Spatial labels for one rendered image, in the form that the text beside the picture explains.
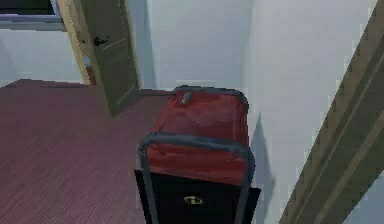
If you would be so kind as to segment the red and black suitcase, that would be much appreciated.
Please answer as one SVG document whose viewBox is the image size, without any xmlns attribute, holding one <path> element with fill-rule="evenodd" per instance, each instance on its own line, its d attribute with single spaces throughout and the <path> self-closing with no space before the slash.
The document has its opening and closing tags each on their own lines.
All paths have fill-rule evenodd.
<svg viewBox="0 0 384 224">
<path fill-rule="evenodd" d="M 261 193 L 235 89 L 182 85 L 138 146 L 145 224 L 251 224 Z"/>
</svg>

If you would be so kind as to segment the grey framed window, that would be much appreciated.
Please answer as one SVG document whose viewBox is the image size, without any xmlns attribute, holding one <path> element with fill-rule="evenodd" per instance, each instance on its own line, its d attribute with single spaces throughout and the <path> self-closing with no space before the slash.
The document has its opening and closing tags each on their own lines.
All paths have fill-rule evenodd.
<svg viewBox="0 0 384 224">
<path fill-rule="evenodd" d="M 66 31 L 58 0 L 0 0 L 0 29 Z"/>
</svg>

